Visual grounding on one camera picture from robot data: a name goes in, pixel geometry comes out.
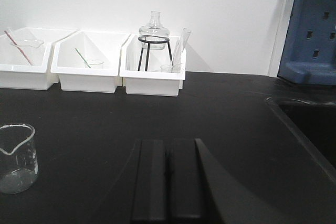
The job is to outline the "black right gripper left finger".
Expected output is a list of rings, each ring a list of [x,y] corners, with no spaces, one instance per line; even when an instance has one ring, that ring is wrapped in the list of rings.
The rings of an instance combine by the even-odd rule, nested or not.
[[[166,221],[165,148],[162,140],[143,140],[131,221]]]

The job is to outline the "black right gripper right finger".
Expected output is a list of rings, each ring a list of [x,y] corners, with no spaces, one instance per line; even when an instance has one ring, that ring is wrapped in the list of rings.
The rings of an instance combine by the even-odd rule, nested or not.
[[[193,139],[175,139],[170,149],[172,220],[203,220],[204,204]]]

